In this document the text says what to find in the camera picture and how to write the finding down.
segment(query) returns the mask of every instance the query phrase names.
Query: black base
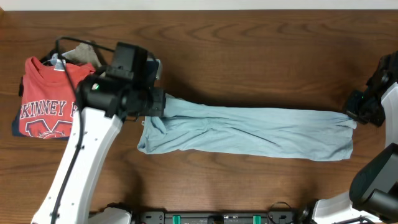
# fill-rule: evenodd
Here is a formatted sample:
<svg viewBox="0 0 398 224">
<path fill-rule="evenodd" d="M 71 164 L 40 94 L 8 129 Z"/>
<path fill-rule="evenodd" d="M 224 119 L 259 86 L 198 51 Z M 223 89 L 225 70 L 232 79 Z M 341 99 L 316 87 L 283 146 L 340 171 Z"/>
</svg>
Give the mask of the black base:
<svg viewBox="0 0 398 224">
<path fill-rule="evenodd" d="M 139 224 L 289 224 L 296 223 L 294 216 L 295 214 L 292 211 L 271 211 L 268 213 L 144 212 L 137 218 L 139 218 Z"/>
</svg>

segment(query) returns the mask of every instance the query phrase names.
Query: table surface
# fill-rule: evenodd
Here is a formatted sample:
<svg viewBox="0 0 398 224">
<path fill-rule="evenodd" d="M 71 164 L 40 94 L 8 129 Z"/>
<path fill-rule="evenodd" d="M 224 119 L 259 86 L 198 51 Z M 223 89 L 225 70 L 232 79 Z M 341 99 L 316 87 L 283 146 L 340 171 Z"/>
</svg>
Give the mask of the table surface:
<svg viewBox="0 0 398 224">
<path fill-rule="evenodd" d="M 168 93 L 217 106 L 341 111 L 378 60 L 398 49 L 396 11 L 5 12 L 0 21 L 0 223 L 29 223 L 65 141 L 17 138 L 24 60 L 61 35 L 144 46 L 160 58 Z M 349 189 L 384 149 L 385 127 L 359 125 L 351 159 L 313 162 L 200 151 L 145 155 L 140 123 L 126 123 L 105 160 L 92 210 L 111 202 L 169 211 L 301 206 Z"/>
</svg>

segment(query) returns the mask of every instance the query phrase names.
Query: clothing pile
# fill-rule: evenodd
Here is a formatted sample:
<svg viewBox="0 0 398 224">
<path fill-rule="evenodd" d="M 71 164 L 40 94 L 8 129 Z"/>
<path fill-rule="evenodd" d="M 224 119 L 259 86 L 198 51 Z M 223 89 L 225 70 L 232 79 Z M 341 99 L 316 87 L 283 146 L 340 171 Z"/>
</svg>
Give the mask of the clothing pile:
<svg viewBox="0 0 398 224">
<path fill-rule="evenodd" d="M 13 135 L 67 139 L 75 97 L 57 54 L 28 58 L 20 86 L 22 105 Z M 99 72 L 94 49 L 80 44 L 63 54 L 74 85 Z M 137 146 L 146 154 L 197 149 L 313 161 L 349 159 L 356 123 L 331 111 L 226 108 L 198 105 L 167 95 L 164 117 L 145 117 Z"/>
<path fill-rule="evenodd" d="M 80 44 L 63 56 L 75 88 L 101 66 L 93 47 L 87 44 Z M 76 110 L 75 96 L 60 64 L 63 62 L 57 58 L 52 50 L 41 60 L 31 57 L 25 61 L 25 75 L 19 88 L 22 105 L 12 122 L 13 135 L 42 139 L 69 137 Z"/>
</svg>

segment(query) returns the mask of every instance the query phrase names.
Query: green connector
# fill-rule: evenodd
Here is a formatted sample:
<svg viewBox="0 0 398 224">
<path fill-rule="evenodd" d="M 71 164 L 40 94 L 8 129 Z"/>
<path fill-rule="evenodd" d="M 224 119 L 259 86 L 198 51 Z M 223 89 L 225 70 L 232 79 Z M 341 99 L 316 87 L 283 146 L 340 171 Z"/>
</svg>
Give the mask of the green connector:
<svg viewBox="0 0 398 224">
<path fill-rule="evenodd" d="M 253 224 L 261 224 L 261 216 L 253 215 Z"/>
<path fill-rule="evenodd" d="M 173 224 L 181 224 L 181 216 L 173 215 Z"/>
</svg>

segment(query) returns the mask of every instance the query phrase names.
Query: red t-shirt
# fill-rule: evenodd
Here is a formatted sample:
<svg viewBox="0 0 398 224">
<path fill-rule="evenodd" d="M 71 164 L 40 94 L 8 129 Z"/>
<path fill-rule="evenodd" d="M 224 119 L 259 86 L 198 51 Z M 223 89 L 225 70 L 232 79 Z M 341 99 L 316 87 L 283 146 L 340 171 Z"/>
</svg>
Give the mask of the red t-shirt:
<svg viewBox="0 0 398 224">
<path fill-rule="evenodd" d="M 67 70 L 75 88 L 95 71 L 90 63 L 82 66 L 67 63 Z M 76 106 L 65 72 L 31 57 L 25 63 L 23 82 L 19 132 L 44 139 L 69 136 Z"/>
</svg>

